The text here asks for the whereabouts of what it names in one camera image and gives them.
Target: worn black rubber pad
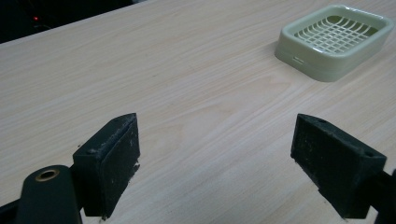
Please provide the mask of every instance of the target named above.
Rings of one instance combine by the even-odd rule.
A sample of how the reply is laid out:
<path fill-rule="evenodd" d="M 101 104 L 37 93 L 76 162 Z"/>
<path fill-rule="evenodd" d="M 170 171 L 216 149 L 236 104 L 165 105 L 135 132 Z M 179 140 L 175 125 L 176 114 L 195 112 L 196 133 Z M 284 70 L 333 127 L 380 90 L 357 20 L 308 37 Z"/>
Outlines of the worn black rubber pad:
<path fill-rule="evenodd" d="M 80 206 L 88 217 L 111 216 L 140 156 L 136 114 L 111 120 L 73 154 Z"/>
<path fill-rule="evenodd" d="M 386 157 L 326 120 L 299 114 L 291 156 L 344 218 L 365 218 L 360 187 L 379 175 Z"/>

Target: light wood surface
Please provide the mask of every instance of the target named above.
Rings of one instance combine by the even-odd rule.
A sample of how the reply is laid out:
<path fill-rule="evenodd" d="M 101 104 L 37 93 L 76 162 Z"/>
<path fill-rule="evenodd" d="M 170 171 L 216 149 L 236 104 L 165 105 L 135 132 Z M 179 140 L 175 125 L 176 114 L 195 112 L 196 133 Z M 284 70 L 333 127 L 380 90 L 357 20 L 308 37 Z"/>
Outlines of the light wood surface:
<path fill-rule="evenodd" d="M 0 45 L 0 204 L 136 112 L 141 167 L 106 223 L 373 223 L 341 219 L 290 157 L 305 113 L 396 168 L 395 31 L 334 83 L 274 56 L 283 26 L 335 3 L 396 20 L 394 0 L 150 0 Z"/>

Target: green plastic container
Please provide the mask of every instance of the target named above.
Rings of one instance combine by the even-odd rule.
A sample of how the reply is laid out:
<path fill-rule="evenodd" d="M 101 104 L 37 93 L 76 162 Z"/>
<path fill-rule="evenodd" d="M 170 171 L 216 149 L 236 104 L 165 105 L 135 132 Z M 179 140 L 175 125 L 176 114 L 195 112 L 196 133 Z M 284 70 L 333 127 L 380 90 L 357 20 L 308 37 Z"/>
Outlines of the green plastic container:
<path fill-rule="evenodd" d="M 393 22 L 346 6 L 328 6 L 285 26 L 275 56 L 315 80 L 333 82 L 380 51 Z"/>

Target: table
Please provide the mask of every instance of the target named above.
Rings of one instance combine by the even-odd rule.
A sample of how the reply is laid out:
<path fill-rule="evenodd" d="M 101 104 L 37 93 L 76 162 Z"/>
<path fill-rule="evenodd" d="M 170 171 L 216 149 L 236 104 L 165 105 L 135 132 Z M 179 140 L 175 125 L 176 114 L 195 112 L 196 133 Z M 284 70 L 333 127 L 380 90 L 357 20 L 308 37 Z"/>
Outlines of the table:
<path fill-rule="evenodd" d="M 283 26 L 337 3 L 396 20 L 392 0 L 150 0 L 0 45 L 0 203 L 136 112 L 141 167 L 106 223 L 346 223 L 290 157 L 295 119 L 395 169 L 396 33 L 334 83 L 274 56 Z"/>

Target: wood grain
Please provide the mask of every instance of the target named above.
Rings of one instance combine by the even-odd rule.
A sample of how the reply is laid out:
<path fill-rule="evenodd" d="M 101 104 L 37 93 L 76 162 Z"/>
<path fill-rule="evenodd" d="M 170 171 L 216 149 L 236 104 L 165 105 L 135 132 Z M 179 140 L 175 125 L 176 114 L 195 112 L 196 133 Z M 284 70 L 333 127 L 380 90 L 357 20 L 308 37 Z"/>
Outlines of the wood grain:
<path fill-rule="evenodd" d="M 274 56 L 284 25 L 336 3 L 396 20 L 392 0 L 150 0 L 0 45 L 0 204 L 136 112 L 141 168 L 106 223 L 346 223 L 290 158 L 295 119 L 396 168 L 396 34 L 334 83 Z"/>

